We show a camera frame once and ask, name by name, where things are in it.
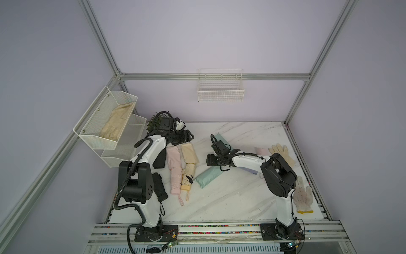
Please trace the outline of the yellow umbrella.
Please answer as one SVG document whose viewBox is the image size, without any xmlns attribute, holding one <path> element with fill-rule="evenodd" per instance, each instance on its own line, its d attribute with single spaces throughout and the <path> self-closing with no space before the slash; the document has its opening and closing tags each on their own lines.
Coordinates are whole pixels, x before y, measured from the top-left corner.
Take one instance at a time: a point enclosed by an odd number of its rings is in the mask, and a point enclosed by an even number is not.
<svg viewBox="0 0 406 254">
<path fill-rule="evenodd" d="M 186 192 L 185 199 L 189 201 L 190 190 L 195 178 L 196 164 L 187 164 L 182 173 L 181 190 Z"/>
</svg>

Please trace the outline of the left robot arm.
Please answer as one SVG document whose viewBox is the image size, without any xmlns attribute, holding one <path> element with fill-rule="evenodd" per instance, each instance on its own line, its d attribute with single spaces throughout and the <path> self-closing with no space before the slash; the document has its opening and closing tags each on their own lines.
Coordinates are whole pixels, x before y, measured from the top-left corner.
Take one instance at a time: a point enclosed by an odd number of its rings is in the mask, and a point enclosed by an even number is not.
<svg viewBox="0 0 406 254">
<path fill-rule="evenodd" d="M 154 194 L 154 180 L 151 169 L 157 159 L 164 159 L 167 144 L 179 145 L 191 141 L 193 134 L 186 125 L 168 111 L 161 111 L 152 118 L 150 130 L 134 148 L 139 152 L 129 161 L 122 161 L 118 168 L 118 189 L 113 203 L 117 211 L 134 209 L 141 222 L 131 224 L 137 233 L 159 238 L 163 235 L 160 202 Z"/>
</svg>

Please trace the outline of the green umbrella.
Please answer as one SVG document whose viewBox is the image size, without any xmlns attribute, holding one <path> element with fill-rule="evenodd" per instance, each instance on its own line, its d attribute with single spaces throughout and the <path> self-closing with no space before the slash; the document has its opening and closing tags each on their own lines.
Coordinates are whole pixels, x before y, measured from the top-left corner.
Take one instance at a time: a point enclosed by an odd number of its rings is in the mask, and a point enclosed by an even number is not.
<svg viewBox="0 0 406 254">
<path fill-rule="evenodd" d="M 224 145 L 226 145 L 228 148 L 231 148 L 230 144 L 226 141 L 226 139 L 220 134 L 216 134 L 215 138 L 217 141 L 222 141 Z"/>
<path fill-rule="evenodd" d="M 214 179 L 219 177 L 223 171 L 221 171 L 221 168 L 218 166 L 212 166 L 199 174 L 195 178 L 195 182 L 200 186 L 200 188 L 206 187 L 208 184 L 210 184 Z"/>
</svg>

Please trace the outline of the black umbrella sleeve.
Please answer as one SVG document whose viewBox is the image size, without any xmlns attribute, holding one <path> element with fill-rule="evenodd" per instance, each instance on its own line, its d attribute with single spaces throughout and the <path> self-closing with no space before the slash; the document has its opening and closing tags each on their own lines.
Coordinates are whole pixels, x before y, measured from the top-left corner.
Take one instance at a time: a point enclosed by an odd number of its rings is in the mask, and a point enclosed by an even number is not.
<svg viewBox="0 0 406 254">
<path fill-rule="evenodd" d="M 164 148 L 156 157 L 155 161 L 153 162 L 153 168 L 154 169 L 163 169 L 166 166 L 166 155 L 167 151 L 166 148 Z"/>
</svg>

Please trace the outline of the black umbrella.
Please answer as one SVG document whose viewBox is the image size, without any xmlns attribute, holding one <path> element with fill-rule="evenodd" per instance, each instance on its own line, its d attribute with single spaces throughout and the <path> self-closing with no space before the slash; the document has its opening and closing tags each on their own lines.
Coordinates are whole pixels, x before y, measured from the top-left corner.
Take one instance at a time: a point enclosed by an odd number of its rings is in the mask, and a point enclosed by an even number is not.
<svg viewBox="0 0 406 254">
<path fill-rule="evenodd" d="M 165 190 L 161 175 L 154 173 L 152 174 L 152 178 L 154 183 L 154 192 L 158 198 L 158 202 L 160 203 L 160 213 L 162 216 L 165 216 L 166 212 L 162 202 L 168 199 L 168 194 Z"/>
</svg>

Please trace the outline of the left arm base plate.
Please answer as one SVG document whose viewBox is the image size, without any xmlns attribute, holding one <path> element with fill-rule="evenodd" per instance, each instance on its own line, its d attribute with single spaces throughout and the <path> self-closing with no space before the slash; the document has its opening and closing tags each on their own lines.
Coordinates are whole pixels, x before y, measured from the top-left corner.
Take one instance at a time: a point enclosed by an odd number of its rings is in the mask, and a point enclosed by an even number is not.
<svg viewBox="0 0 406 254">
<path fill-rule="evenodd" d="M 178 225 L 157 225 L 152 228 L 145 226 L 137 227 L 134 237 L 135 242 L 168 242 L 176 239 L 178 235 Z"/>
</svg>

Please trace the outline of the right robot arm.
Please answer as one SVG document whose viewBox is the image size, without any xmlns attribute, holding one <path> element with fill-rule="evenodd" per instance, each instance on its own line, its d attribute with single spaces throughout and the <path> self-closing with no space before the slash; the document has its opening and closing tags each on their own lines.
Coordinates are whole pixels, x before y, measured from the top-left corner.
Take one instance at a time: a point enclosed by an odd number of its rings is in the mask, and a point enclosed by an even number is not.
<svg viewBox="0 0 406 254">
<path fill-rule="evenodd" d="M 260 156 L 255 153 L 230 149 L 213 134 L 210 136 L 213 154 L 207 156 L 208 166 L 218 166 L 221 171 L 232 167 L 248 168 L 261 173 L 268 189 L 276 197 L 277 216 L 275 234 L 279 239 L 289 239 L 300 230 L 298 219 L 293 212 L 293 193 L 296 189 L 297 175 L 283 156 L 274 153 Z"/>
</svg>

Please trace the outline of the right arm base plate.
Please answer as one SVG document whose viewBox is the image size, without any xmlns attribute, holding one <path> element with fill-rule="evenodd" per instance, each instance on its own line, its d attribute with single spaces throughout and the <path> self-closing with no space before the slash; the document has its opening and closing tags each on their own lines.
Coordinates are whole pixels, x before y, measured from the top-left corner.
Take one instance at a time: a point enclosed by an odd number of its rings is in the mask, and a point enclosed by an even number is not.
<svg viewBox="0 0 406 254">
<path fill-rule="evenodd" d="M 304 231 L 297 221 L 294 221 L 290 226 L 278 221 L 276 223 L 262 223 L 260 224 L 260 231 L 264 241 L 298 240 L 300 242 L 305 238 Z"/>
</svg>

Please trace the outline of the pink umbrella sleeve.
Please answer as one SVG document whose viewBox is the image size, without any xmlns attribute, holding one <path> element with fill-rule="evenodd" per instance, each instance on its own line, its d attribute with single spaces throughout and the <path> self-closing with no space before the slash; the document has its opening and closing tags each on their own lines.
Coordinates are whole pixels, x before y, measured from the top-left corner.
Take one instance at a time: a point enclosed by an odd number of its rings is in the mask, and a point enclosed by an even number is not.
<svg viewBox="0 0 406 254">
<path fill-rule="evenodd" d="M 181 155 L 177 147 L 168 147 L 167 151 L 167 163 L 169 169 L 182 168 Z"/>
</svg>

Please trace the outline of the yellow umbrella sleeve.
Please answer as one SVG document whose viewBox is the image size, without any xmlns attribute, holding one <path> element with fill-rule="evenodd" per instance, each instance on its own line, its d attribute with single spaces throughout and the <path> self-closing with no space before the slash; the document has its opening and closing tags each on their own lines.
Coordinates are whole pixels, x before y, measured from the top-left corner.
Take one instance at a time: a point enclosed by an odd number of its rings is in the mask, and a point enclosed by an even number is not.
<svg viewBox="0 0 406 254">
<path fill-rule="evenodd" d="M 186 164 L 198 164 L 199 159 L 191 143 L 181 145 L 182 154 Z"/>
</svg>

